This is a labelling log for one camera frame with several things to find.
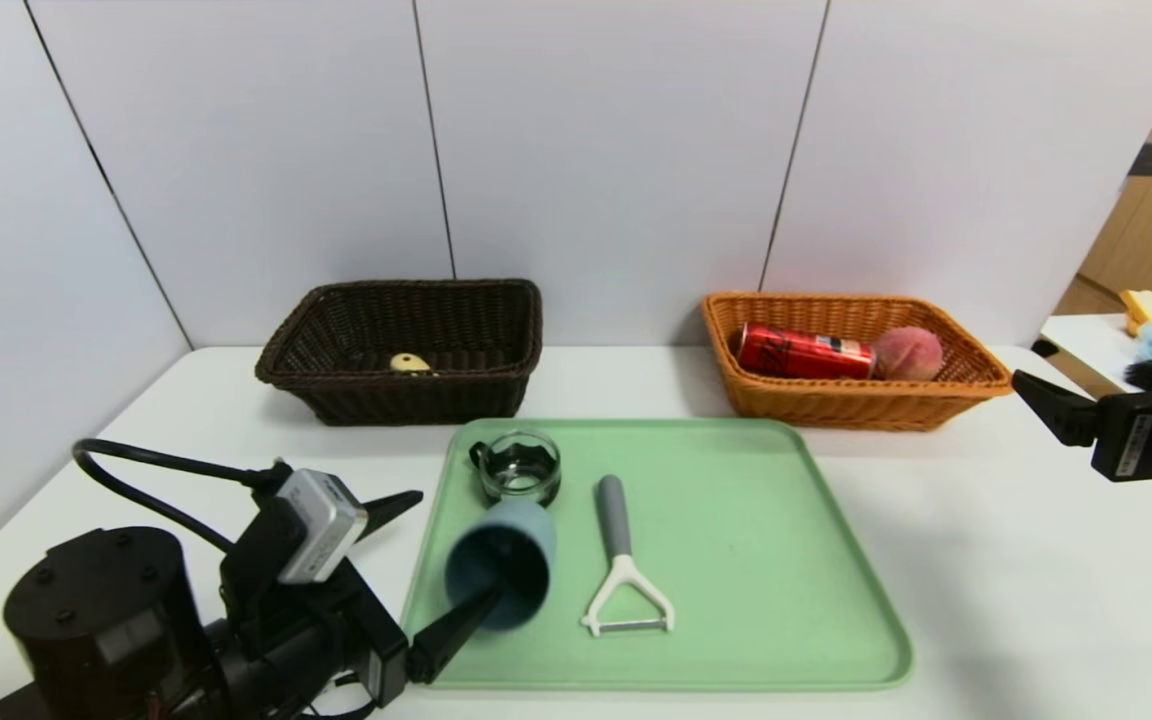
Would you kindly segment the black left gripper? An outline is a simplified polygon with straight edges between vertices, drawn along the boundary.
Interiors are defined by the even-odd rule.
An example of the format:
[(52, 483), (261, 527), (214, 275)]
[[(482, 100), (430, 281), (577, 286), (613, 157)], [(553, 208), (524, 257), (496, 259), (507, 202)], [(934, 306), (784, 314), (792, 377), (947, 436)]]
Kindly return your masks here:
[[(361, 503), (357, 541), (422, 500), (424, 492), (408, 488)], [(408, 683), (434, 683), (502, 596), (502, 583), (482, 589), (425, 626), (410, 647), (351, 562), (324, 583), (287, 585), (276, 582), (270, 562), (225, 558), (223, 714), (317, 717), (319, 694), (357, 683), (369, 698), (347, 714), (370, 717), (403, 691), (406, 676)]]

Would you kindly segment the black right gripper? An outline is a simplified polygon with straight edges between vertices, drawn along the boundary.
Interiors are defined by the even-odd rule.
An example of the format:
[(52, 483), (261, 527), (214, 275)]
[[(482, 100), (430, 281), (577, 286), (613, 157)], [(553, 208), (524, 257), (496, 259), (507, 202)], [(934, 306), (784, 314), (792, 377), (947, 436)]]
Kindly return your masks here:
[(1102, 477), (1152, 480), (1152, 391), (1097, 402), (1024, 370), (1011, 373), (1011, 389), (1061, 445), (1094, 445), (1092, 467)]

